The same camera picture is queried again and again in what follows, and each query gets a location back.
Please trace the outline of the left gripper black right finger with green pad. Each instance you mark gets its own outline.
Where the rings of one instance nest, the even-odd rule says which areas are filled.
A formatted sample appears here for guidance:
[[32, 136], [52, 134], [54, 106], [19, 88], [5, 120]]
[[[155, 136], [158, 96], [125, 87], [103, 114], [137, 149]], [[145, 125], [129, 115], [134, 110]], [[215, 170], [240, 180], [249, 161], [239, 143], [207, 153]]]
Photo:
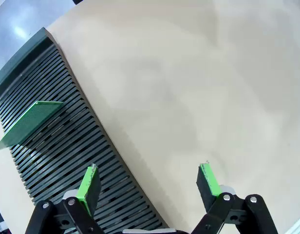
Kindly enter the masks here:
[[206, 214], [193, 234], [218, 234], [225, 224], [233, 224], [241, 234], [277, 234], [277, 228], [262, 196], [241, 199], [221, 188], [209, 163], [198, 167], [197, 187]]

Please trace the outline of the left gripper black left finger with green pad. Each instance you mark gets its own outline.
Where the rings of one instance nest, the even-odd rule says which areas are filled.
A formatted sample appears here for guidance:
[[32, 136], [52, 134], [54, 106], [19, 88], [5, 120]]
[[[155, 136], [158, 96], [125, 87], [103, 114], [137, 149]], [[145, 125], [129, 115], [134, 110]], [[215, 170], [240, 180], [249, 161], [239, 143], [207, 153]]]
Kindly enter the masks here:
[[94, 219], [100, 192], [98, 167], [92, 164], [87, 168], [80, 187], [67, 191], [59, 203], [41, 200], [35, 205], [25, 232], [63, 234], [75, 228], [80, 234], [103, 233]]

